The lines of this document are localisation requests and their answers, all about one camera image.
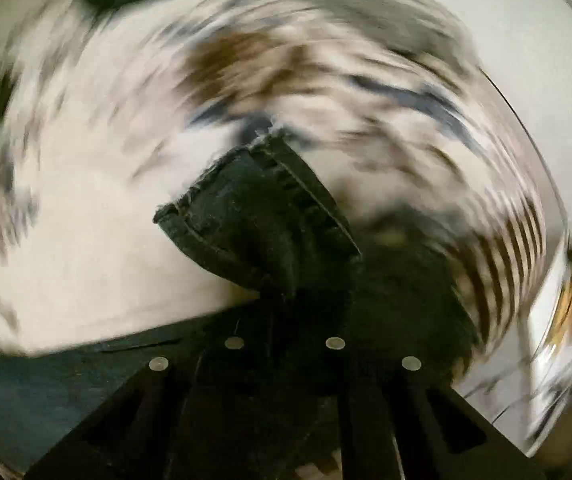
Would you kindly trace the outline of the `dark blue denim pants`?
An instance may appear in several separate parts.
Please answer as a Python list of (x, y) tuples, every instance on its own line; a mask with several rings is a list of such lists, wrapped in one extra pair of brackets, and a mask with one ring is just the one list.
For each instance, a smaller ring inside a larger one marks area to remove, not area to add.
[(476, 330), (444, 252), (420, 235), (386, 245), (352, 231), (326, 188), (276, 139), (234, 148), (155, 214), (172, 252), (210, 278), (249, 289), (182, 318), (36, 354), (0, 356), (0, 466), (29, 469), (109, 398), (152, 347), (202, 342), (167, 479), (303, 479), (332, 391), (323, 330), (452, 330), (472, 359)]

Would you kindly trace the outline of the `white floral bed sheet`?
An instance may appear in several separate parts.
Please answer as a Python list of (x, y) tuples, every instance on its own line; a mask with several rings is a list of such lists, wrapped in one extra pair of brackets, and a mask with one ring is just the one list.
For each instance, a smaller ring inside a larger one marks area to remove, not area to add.
[(446, 257), (464, 348), (526, 312), (552, 236), (540, 162), (439, 0), (39, 0), (0, 26), (0, 354), (46, 353), (250, 297), (154, 214), (281, 136), (363, 257)]

